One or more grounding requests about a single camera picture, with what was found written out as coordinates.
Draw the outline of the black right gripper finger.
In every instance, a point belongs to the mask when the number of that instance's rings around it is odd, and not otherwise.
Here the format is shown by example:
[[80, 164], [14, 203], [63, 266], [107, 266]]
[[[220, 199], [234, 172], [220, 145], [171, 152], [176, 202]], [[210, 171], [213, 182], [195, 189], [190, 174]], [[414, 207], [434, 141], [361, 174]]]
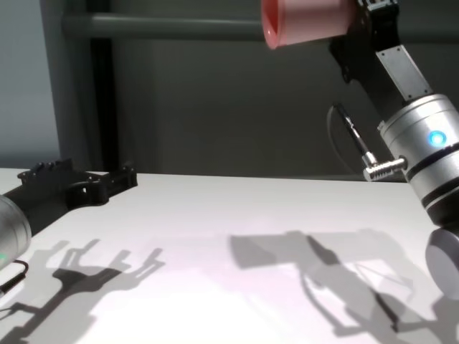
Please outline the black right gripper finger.
[[381, 1], [368, 1], [356, 0], [355, 2], [358, 12], [363, 16], [397, 16], [399, 14], [398, 1], [381, 0]]

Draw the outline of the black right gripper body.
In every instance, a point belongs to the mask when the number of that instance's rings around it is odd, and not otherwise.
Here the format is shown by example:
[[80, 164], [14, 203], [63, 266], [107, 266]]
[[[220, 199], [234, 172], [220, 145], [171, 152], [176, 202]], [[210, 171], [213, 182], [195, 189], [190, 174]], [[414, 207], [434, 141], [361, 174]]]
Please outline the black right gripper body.
[[358, 82], [381, 120], [388, 120], [405, 103], [377, 53], [399, 45], [397, 15], [358, 14], [347, 33], [335, 37], [329, 51], [345, 82]]

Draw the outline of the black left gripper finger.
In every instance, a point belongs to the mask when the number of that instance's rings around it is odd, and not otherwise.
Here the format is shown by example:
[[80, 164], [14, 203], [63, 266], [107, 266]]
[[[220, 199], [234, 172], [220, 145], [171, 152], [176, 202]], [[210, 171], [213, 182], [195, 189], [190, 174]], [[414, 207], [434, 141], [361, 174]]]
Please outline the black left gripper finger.
[[73, 168], [73, 161], [71, 158], [62, 161], [40, 162], [33, 166], [31, 169], [21, 172], [17, 178], [44, 178], [52, 173], [61, 173], [63, 171], [71, 171]]
[[104, 196], [115, 196], [138, 185], [137, 170], [125, 165], [107, 173], [89, 173], [88, 182], [100, 189]]

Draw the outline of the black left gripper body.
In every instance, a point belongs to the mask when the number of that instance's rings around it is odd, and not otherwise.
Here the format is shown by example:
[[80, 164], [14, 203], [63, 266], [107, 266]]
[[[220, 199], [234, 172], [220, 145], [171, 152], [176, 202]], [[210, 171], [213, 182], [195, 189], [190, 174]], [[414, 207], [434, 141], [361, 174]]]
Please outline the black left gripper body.
[[28, 173], [22, 185], [5, 194], [24, 213], [33, 236], [75, 209], [108, 203], [100, 177], [81, 171]]

